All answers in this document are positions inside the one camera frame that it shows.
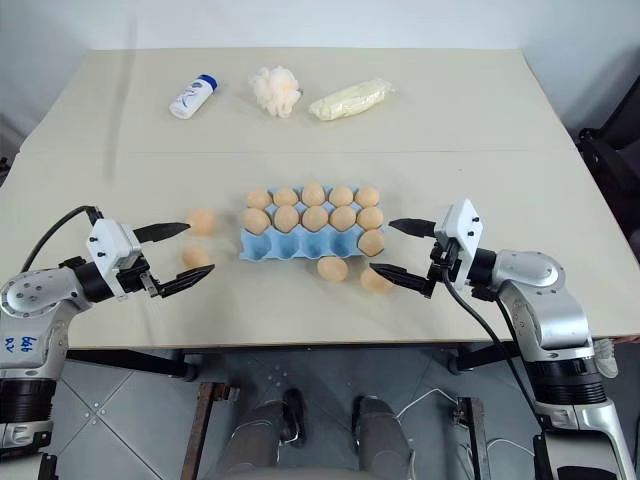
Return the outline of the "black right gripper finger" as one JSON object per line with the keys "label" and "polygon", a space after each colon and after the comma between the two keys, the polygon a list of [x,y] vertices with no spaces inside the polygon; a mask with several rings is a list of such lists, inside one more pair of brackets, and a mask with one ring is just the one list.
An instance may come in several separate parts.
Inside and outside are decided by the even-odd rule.
{"label": "black right gripper finger", "polygon": [[435,223],[429,220],[401,218],[390,221],[388,225],[410,236],[419,238],[435,237]]}
{"label": "black right gripper finger", "polygon": [[406,269],[385,263],[371,263],[370,268],[392,284],[415,291],[430,299],[433,293],[433,281],[426,277],[408,272]]}

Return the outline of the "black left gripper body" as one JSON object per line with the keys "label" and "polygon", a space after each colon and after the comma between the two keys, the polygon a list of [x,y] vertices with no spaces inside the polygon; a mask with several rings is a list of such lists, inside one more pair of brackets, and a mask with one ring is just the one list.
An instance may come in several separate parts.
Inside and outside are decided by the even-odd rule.
{"label": "black left gripper body", "polygon": [[137,258],[129,268],[121,269],[116,274],[115,297],[124,299],[130,293],[146,291],[151,298],[159,295],[159,282],[153,277],[145,256]]}

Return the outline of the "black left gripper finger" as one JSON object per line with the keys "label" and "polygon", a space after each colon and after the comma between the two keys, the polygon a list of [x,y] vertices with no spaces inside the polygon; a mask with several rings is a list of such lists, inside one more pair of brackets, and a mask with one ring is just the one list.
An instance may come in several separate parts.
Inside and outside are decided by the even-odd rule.
{"label": "black left gripper finger", "polygon": [[158,295],[169,297],[183,290],[189,289],[204,279],[215,269],[214,264],[204,265],[190,269],[177,275],[174,280],[158,285]]}
{"label": "black left gripper finger", "polygon": [[184,222],[156,223],[135,230],[135,237],[139,242],[160,242],[178,235],[191,228]]}

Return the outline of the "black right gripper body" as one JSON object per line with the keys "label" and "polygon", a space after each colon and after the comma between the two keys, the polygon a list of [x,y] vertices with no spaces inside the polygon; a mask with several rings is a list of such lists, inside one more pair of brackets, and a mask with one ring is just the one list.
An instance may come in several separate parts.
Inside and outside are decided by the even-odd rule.
{"label": "black right gripper body", "polygon": [[466,285],[467,274],[463,272],[461,253],[462,247],[455,239],[450,240],[446,246],[439,241],[434,243],[430,253],[431,264],[427,272],[425,296],[433,295],[436,285],[444,282],[445,273],[449,275],[452,285],[456,285],[457,280],[461,281],[462,286]]}

